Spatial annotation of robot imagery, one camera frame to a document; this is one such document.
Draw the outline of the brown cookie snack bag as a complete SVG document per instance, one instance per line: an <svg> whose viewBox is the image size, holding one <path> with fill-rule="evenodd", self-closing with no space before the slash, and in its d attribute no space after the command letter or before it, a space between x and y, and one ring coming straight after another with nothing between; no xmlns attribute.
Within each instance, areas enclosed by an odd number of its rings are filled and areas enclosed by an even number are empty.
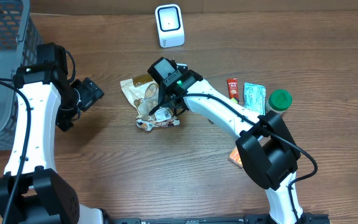
<svg viewBox="0 0 358 224"><path fill-rule="evenodd" d="M153 128L178 126L180 120L171 109L160 107L153 115L149 112L158 104L159 85L149 74L120 81L121 90L128 102L137 110L135 123L144 131Z"/></svg>

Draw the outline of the red snack bar wrapper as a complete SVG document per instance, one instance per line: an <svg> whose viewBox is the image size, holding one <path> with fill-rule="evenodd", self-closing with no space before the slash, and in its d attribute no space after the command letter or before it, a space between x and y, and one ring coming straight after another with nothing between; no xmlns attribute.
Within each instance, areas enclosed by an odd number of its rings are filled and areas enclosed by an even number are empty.
<svg viewBox="0 0 358 224"><path fill-rule="evenodd" d="M237 78L227 79L227 87L229 91L229 98L237 98L239 100L239 90Z"/></svg>

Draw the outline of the teal wet wipes pack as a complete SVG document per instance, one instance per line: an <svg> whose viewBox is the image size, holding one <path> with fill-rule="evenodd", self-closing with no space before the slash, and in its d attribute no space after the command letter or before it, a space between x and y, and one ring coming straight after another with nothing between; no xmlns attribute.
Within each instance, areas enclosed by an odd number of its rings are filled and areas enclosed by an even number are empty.
<svg viewBox="0 0 358 224"><path fill-rule="evenodd" d="M263 85L244 83L244 107L265 114L266 89Z"/></svg>

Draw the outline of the orange Kleenex tissue pack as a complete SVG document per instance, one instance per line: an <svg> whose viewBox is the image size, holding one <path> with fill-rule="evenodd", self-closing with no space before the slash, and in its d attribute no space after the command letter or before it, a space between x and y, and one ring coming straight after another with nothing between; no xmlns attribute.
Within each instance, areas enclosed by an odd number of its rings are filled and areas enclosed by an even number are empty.
<svg viewBox="0 0 358 224"><path fill-rule="evenodd" d="M228 159L229 159L231 162L233 162L235 165L239 166L240 168L243 168L242 161L241 161L241 158L240 158L239 151L238 151L237 147L235 147L235 148L231 151L231 153L230 153Z"/></svg>

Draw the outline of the green lid glass jar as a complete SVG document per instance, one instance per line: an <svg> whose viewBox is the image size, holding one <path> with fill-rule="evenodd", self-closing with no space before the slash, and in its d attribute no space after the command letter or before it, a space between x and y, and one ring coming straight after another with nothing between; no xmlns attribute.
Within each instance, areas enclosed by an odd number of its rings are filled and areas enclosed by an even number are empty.
<svg viewBox="0 0 358 224"><path fill-rule="evenodd" d="M286 112L293 102L293 98L287 90L275 90L265 102L265 113L274 111L280 116Z"/></svg>

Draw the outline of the yellow black marker pen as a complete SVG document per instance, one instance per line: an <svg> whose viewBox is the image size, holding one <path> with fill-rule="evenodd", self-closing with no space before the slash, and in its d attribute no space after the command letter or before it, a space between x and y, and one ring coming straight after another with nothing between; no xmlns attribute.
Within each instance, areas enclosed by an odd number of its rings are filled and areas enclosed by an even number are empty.
<svg viewBox="0 0 358 224"><path fill-rule="evenodd" d="M231 101L235 102L236 104L239 104L239 100L237 98L231 98Z"/></svg>

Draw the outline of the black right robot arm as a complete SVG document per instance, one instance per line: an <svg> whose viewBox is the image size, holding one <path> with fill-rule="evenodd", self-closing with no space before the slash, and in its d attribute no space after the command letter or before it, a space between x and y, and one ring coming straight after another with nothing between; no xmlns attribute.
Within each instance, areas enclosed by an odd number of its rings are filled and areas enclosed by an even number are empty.
<svg viewBox="0 0 358 224"><path fill-rule="evenodd" d="M272 223L301 223L303 210L295 190L299 149L280 115L261 115L244 108L215 90L200 74L160 58L147 70L159 85L161 107L198 113L230 134L242 167L263 188L270 205Z"/></svg>

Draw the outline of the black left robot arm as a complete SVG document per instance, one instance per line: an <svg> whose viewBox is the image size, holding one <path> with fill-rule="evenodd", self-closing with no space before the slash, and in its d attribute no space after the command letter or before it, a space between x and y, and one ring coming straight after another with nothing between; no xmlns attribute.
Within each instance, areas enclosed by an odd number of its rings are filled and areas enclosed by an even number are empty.
<svg viewBox="0 0 358 224"><path fill-rule="evenodd" d="M55 129L68 131L73 121L104 93L92 80L69 72L71 53L54 44L37 46L37 62L22 66L0 85L18 99L11 156L0 178L3 223L111 223L102 208L79 202L74 188L56 171Z"/></svg>

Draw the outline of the white barcode scanner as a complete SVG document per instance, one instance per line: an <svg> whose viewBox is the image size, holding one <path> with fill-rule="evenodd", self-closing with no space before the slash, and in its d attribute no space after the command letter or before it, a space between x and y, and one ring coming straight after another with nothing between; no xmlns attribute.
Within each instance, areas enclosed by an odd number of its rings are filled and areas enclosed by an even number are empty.
<svg viewBox="0 0 358 224"><path fill-rule="evenodd" d="M185 43L181 9L177 4L158 6L155 19L161 48L178 47Z"/></svg>

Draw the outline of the grey plastic mesh basket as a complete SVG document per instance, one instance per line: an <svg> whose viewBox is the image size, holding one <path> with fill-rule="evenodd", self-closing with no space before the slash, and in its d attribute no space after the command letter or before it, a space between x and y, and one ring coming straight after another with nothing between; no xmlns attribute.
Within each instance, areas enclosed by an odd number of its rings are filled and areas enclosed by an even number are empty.
<svg viewBox="0 0 358 224"><path fill-rule="evenodd" d="M30 1L0 0L0 78L11 79L19 67L35 64L42 43L30 18ZM16 94L0 85L0 151L12 149L16 120Z"/></svg>

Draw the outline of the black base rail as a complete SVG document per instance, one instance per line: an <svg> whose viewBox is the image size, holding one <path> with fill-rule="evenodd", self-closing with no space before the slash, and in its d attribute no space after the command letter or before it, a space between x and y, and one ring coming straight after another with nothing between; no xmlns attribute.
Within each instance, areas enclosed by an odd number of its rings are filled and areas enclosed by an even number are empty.
<svg viewBox="0 0 358 224"><path fill-rule="evenodd" d="M105 224L269 224L275 223L269 214L244 215L243 217L207 217L207 218L166 218L166 219L140 219L140 218L111 218L107 215ZM330 224L328 215L315 215L304 213L300 223Z"/></svg>

